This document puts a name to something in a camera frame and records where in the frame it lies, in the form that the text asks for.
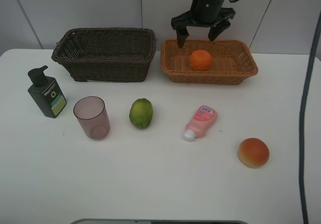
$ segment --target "table surface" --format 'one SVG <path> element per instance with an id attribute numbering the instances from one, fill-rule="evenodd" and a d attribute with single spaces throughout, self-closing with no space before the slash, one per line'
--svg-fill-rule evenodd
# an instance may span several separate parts
<path id="1" fill-rule="evenodd" d="M 259 73 L 238 86 L 171 82 L 156 53 L 142 83 L 75 82 L 52 50 L 10 50 L 0 58 L 0 222 L 69 224 L 83 218 L 238 220 L 302 223 L 298 116 L 308 56 L 253 54 Z M 48 65 L 66 99 L 56 119 L 29 96 L 27 72 Z M 320 223 L 321 62 L 315 61 L 306 110 L 305 187 L 310 223 Z M 106 103 L 108 137 L 92 141 L 73 116 L 89 95 Z M 135 129 L 131 104 L 149 99 L 150 127 Z M 218 120 L 205 137 L 182 139 L 206 104 Z M 238 145 L 259 138 L 268 163 L 249 169 Z"/>

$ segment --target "dark green pump bottle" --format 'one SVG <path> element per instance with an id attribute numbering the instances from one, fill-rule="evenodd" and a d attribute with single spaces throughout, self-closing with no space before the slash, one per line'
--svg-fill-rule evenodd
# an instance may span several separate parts
<path id="1" fill-rule="evenodd" d="M 33 83 L 28 92 L 45 116 L 56 118 L 67 102 L 55 78 L 44 75 L 47 68 L 43 66 L 28 72 Z"/>

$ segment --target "pink tube bottle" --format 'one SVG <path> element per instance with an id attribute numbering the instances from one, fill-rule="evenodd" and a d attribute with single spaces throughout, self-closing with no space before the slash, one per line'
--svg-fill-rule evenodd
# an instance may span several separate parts
<path id="1" fill-rule="evenodd" d="M 186 125 L 184 139 L 193 141 L 195 137 L 203 137 L 216 119 L 217 112 L 214 109 L 205 105 L 200 106 L 189 124 Z"/>

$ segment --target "white bottle cap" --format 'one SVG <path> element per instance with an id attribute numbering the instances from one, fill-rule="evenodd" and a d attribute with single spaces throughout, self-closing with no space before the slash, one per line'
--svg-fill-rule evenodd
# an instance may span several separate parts
<path id="1" fill-rule="evenodd" d="M 193 130 L 185 130 L 183 138 L 188 141 L 193 141 L 196 137 L 196 134 Z"/>

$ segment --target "pink plastic cup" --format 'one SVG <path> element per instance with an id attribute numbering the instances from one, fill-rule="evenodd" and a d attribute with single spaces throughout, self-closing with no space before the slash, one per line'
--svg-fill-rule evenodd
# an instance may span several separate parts
<path id="1" fill-rule="evenodd" d="M 79 100 L 74 106 L 74 115 L 89 138 L 101 140 L 108 135 L 110 123 L 101 98 L 90 96 Z"/>

